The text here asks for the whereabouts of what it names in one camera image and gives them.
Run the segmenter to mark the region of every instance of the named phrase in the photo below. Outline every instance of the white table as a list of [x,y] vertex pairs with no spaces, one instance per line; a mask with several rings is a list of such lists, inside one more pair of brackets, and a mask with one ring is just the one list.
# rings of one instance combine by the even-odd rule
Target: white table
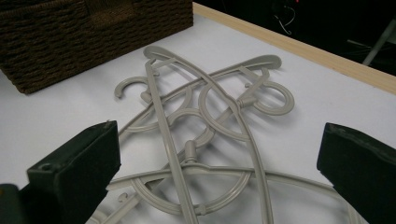
[[[207,73],[263,54],[275,54],[282,59],[281,68],[271,71],[271,79],[293,93],[295,108],[280,117],[262,116],[254,109],[245,111],[267,170],[329,184],[316,169],[326,122],[358,129],[396,147],[396,96],[392,93],[198,15],[194,16],[193,27],[153,45],[183,56]],[[22,188],[28,183],[25,171],[30,166],[93,124],[114,119],[119,128],[125,125],[146,105],[139,98],[146,87],[127,89],[123,100],[116,99],[113,91],[127,77],[145,76],[146,61],[143,49],[138,49],[28,96],[18,93],[6,76],[0,74],[0,183],[14,183]],[[231,95],[237,95],[244,89],[244,83],[238,81],[231,78],[221,83]],[[170,79],[164,78],[161,85],[169,91],[185,82],[183,78],[170,76]],[[177,125],[173,129],[179,134],[175,137],[176,144],[183,143],[203,127],[198,119]],[[246,151],[221,138],[215,139],[199,158],[212,165],[251,166]],[[136,134],[121,141],[122,166],[116,177],[157,170],[166,162],[158,132]],[[198,201],[219,195],[224,186],[230,187],[234,182],[233,178],[223,177],[198,180],[214,186],[190,179],[192,198]],[[162,193],[174,200],[176,193],[168,188],[170,183],[163,185]],[[276,223],[347,223],[346,209],[338,201],[272,182],[270,188]],[[108,213],[118,207],[117,193],[109,193],[99,208]],[[260,218],[253,181],[231,205],[199,220],[200,223],[260,223]],[[183,223],[182,217],[167,215],[142,203],[122,223],[178,222]]]

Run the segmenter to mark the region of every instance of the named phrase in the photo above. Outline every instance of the dark background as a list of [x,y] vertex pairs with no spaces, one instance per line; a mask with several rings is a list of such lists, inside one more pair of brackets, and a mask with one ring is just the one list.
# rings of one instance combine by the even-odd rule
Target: dark background
[[[194,2],[358,63],[363,62],[371,47],[396,15],[395,0]],[[387,42],[370,66],[396,75],[396,45]]]

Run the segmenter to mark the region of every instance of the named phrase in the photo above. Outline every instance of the woven basket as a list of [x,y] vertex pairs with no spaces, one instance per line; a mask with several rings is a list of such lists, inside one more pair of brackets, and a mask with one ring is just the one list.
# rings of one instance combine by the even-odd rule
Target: woven basket
[[0,68],[31,93],[190,26],[191,0],[0,0]]

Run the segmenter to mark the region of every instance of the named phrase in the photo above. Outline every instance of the wicker basket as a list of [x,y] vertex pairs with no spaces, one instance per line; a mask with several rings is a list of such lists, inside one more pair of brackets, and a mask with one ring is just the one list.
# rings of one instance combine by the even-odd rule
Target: wicker basket
[[0,68],[31,93],[190,26],[191,0],[0,0]]

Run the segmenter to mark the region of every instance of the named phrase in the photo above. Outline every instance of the table surface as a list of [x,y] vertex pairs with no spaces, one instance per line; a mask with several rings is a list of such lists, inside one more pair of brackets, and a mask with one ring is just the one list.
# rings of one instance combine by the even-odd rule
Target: table surface
[[[315,56],[306,59],[304,55],[288,49],[288,46],[296,45],[294,40],[287,38],[287,43],[284,43],[282,39],[286,37],[271,33],[276,36],[276,40],[272,41],[279,44],[261,41],[262,37],[252,37],[248,31],[244,33],[249,35],[230,28],[235,27],[228,20],[236,22],[241,29],[252,27],[259,35],[269,33],[262,28],[224,15],[216,19],[230,25],[226,26],[211,20],[212,14],[218,16],[218,12],[198,5],[194,5],[194,10],[193,27],[153,45],[173,51],[207,73],[263,54],[275,54],[283,61],[279,69],[270,72],[270,79],[293,93],[296,102],[294,109],[279,117],[265,116],[250,108],[243,111],[265,169],[329,184],[316,169],[326,122],[360,130],[396,147],[396,95],[391,93],[395,85],[388,85],[394,83],[394,77],[350,61],[343,60],[340,64],[337,60],[341,59],[336,56],[309,47],[314,55],[320,52],[318,57],[323,61],[329,58],[336,60],[332,62],[334,67],[332,63],[323,66],[315,61]],[[294,47],[308,48],[304,44]],[[146,87],[138,85],[128,88],[122,100],[117,99],[113,91],[125,78],[144,77],[146,61],[143,49],[138,49],[31,95],[18,93],[0,74],[0,183],[14,183],[22,188],[28,183],[25,171],[30,166],[83,129],[108,119],[116,120],[121,128],[136,116],[145,108],[146,103],[139,98],[139,94]],[[357,67],[358,72],[351,75],[338,71],[345,66],[348,70]],[[365,72],[379,74],[379,77],[368,78]],[[159,78],[161,91],[169,91],[192,79],[186,72],[174,67],[165,69],[165,73],[166,76]],[[362,78],[356,77],[358,74],[362,74]],[[224,78],[220,84],[236,97],[245,89],[245,82],[245,79],[236,76]],[[277,104],[278,94],[272,94],[274,97],[269,97],[269,101]],[[166,110],[172,111],[179,104],[180,101],[175,100]],[[215,103],[213,99],[208,104],[214,114],[225,108],[224,104]],[[178,147],[205,127],[198,118],[184,122],[172,129]],[[116,177],[157,170],[167,162],[158,132],[132,134],[122,140],[120,146],[122,166]],[[200,161],[211,165],[251,167],[250,157],[240,144],[228,141],[221,135],[208,149],[200,154]],[[233,179],[222,176],[189,180],[192,198],[197,202],[213,199],[211,197],[218,196],[233,182]],[[169,188],[171,185],[169,181],[164,183],[158,193],[175,200],[176,194]],[[338,201],[309,190],[273,182],[270,182],[270,189],[276,223],[347,223],[346,209]],[[118,193],[110,192],[99,208],[105,213],[113,211],[120,205],[117,202]],[[235,202],[199,220],[200,223],[258,223],[260,217],[257,190],[252,181]],[[183,223],[181,217],[166,215],[146,203],[139,204],[121,223],[160,221]]]

